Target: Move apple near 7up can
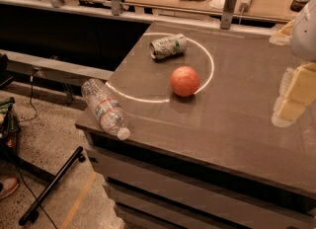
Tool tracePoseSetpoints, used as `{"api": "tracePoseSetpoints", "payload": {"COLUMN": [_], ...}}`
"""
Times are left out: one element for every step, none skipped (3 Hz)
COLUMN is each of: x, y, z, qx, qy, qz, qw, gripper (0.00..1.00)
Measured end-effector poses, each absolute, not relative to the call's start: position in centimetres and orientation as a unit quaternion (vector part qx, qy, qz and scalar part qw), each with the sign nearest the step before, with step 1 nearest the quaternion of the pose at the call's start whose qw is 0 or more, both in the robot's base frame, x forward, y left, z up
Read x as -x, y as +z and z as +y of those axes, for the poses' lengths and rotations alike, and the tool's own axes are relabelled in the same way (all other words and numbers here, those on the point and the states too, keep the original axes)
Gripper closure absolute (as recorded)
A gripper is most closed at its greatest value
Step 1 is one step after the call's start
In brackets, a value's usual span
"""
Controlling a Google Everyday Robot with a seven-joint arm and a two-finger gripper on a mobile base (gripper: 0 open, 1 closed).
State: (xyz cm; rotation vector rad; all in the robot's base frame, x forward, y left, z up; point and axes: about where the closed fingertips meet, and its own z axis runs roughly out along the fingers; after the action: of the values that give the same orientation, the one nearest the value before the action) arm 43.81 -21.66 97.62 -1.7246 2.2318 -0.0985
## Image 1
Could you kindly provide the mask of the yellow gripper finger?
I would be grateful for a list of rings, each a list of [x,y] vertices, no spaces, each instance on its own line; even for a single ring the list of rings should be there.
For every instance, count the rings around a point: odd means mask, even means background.
[[[280,30],[276,32],[276,35],[278,37],[289,37],[291,35],[293,24],[294,21],[288,22],[286,25],[284,25]]]
[[[315,100],[316,63],[287,68],[276,99],[276,122],[295,122]]]

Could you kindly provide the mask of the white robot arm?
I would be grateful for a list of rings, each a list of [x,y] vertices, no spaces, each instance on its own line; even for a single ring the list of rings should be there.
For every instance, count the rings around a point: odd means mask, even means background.
[[[290,35],[292,53],[306,61],[283,74],[272,122],[287,127],[316,100],[316,0],[310,0],[293,22]]]

